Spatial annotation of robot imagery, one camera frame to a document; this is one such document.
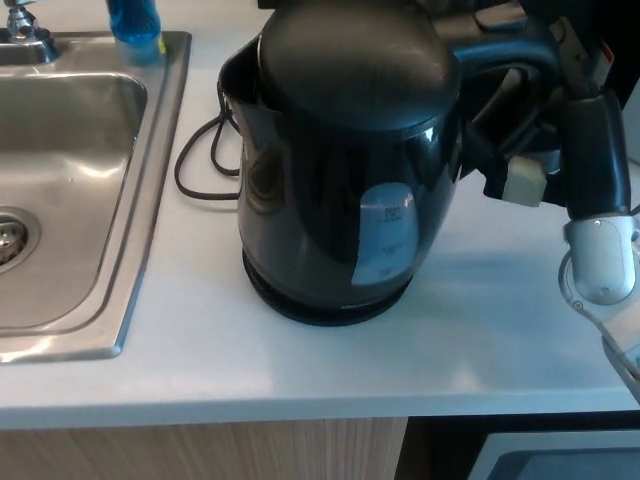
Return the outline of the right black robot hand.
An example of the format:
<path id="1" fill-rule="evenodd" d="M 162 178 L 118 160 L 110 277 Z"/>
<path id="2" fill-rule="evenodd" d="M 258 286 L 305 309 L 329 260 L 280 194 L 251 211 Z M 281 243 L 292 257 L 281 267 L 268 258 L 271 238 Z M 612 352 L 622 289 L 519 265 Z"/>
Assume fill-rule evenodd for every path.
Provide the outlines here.
<path id="1" fill-rule="evenodd" d="M 479 171 L 489 198 L 566 208 L 571 220 L 629 215 L 630 173 L 621 107 L 586 72 L 565 20 L 547 25 L 517 1 L 439 20 L 466 79 L 514 69 L 463 128 L 462 172 Z"/>

